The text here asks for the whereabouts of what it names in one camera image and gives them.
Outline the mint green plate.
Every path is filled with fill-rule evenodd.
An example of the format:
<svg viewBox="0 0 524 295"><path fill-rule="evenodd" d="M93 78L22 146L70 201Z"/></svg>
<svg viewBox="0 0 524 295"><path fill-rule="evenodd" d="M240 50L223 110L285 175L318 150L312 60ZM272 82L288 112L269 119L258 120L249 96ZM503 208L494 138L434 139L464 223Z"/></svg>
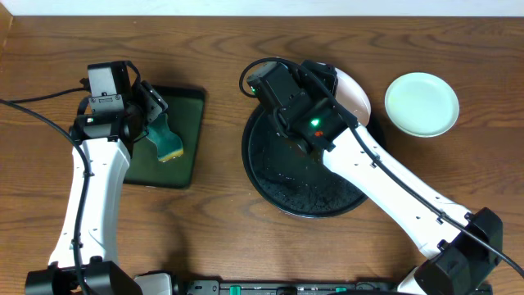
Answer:
<svg viewBox="0 0 524 295"><path fill-rule="evenodd" d="M449 131L459 118L458 96L442 78L412 72L395 79L384 104L391 122L406 134L430 138Z"/></svg>

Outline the black rectangular tray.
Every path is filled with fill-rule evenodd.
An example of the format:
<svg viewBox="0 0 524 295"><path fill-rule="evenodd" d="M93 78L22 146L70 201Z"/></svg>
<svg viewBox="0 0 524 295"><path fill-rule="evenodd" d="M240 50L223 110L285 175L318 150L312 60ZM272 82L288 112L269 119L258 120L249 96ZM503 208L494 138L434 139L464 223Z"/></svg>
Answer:
<svg viewBox="0 0 524 295"><path fill-rule="evenodd" d="M133 145L126 184L160 188L187 188L192 182L206 93L195 88L156 86L169 105L167 123L183 143L183 155L167 162L157 159L156 145L147 138Z"/></svg>

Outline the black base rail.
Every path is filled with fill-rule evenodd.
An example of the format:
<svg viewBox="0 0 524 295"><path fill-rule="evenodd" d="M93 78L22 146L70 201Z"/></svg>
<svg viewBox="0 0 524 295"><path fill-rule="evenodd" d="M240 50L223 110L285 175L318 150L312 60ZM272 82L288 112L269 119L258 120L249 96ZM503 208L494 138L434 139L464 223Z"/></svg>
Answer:
<svg viewBox="0 0 524 295"><path fill-rule="evenodd" d="M180 295L350 295L350 294L423 294L409 283L372 280L357 282L264 282L192 280L178 284Z"/></svg>

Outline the round black tray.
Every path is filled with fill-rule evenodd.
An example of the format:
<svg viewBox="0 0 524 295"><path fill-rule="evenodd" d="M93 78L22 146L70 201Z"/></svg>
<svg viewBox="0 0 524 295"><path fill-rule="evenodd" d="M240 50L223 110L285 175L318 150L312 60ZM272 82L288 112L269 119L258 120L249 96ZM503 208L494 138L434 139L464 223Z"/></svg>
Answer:
<svg viewBox="0 0 524 295"><path fill-rule="evenodd" d="M368 199L353 184L323 166L320 153L306 155L278 136L261 106L246 123L242 161L260 195L295 216L339 216Z"/></svg>

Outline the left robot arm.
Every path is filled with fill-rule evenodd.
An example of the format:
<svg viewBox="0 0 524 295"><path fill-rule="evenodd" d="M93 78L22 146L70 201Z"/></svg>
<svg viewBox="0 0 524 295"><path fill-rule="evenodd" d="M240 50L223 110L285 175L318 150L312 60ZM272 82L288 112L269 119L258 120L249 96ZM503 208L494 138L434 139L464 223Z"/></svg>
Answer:
<svg viewBox="0 0 524 295"><path fill-rule="evenodd" d="M118 102L118 107L93 106ZM116 231L124 177L134 141L162 116L167 105L146 81L128 97L91 96L70 128L75 170L61 236L45 270L31 271L27 294L175 294L168 272L131 278L119 266Z"/></svg>

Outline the pink plate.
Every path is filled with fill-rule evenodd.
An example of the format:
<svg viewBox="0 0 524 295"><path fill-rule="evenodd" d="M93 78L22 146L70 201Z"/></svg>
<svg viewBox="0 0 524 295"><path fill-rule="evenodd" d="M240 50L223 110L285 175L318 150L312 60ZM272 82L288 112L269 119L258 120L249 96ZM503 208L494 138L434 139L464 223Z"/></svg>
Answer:
<svg viewBox="0 0 524 295"><path fill-rule="evenodd" d="M363 88L344 71L333 65L327 67L336 73L334 98L337 101L336 111L348 125L357 123L367 126L371 118L371 103Z"/></svg>

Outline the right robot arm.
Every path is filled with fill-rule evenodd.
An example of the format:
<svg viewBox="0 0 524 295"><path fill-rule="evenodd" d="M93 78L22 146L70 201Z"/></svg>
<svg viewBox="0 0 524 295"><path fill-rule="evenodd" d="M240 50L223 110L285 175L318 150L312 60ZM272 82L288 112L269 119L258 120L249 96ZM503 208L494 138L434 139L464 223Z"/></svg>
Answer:
<svg viewBox="0 0 524 295"><path fill-rule="evenodd" d="M444 197L368 132L371 105L346 73L271 58L249 78L277 133L361 190L412 239L426 261L397 285L407 294L472 294L501 261L502 220Z"/></svg>

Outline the green yellow sponge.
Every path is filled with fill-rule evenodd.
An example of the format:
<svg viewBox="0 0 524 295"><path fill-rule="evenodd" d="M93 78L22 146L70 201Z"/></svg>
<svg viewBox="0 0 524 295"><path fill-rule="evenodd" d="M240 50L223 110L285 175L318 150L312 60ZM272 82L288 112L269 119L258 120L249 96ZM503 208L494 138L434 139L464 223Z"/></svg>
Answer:
<svg viewBox="0 0 524 295"><path fill-rule="evenodd" d="M166 113L162 113L147 126L147 139L155 144L160 162L183 155L183 141L170 130L168 118Z"/></svg>

